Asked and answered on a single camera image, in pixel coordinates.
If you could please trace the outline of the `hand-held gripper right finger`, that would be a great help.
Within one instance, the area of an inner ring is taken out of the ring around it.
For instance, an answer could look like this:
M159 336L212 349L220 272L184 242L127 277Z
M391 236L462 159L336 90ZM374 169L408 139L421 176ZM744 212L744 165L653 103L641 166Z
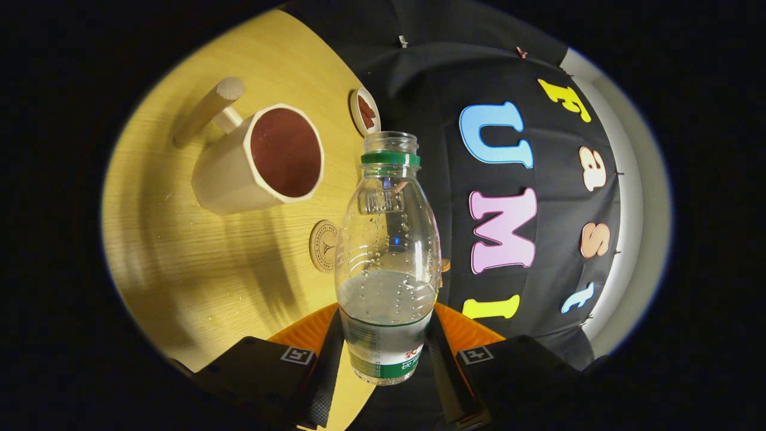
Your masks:
M557 430L592 413L593 376L531 336L504 338L442 303L427 330L446 422L456 430Z

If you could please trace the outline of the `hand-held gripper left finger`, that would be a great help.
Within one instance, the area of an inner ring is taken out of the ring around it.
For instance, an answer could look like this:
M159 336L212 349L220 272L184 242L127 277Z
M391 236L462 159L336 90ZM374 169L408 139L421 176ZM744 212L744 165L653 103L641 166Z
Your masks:
M326 427L344 344L339 305L269 339L244 336L197 372L171 363L206 393L279 430Z

